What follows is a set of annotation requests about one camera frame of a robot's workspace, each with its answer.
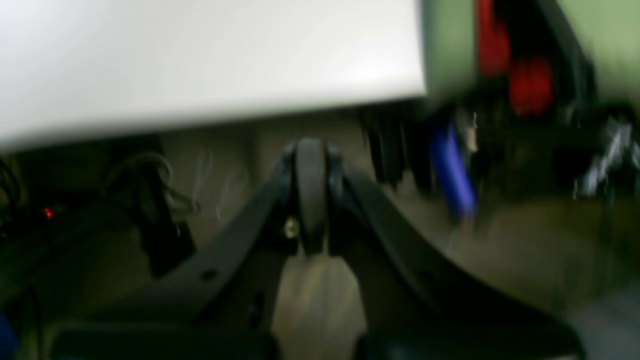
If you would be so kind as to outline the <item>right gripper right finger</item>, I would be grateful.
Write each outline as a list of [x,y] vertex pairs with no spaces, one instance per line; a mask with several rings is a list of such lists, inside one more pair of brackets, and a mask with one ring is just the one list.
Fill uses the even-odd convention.
[[355,360],[583,360],[565,322],[478,280],[432,246],[377,185],[327,147],[329,252],[358,282]]

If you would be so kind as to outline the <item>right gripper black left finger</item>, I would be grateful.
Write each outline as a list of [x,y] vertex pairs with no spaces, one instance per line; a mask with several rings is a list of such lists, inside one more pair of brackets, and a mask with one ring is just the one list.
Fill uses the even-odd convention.
[[323,251],[326,144],[302,138],[215,239],[147,287],[67,326],[53,360],[279,360],[282,270]]

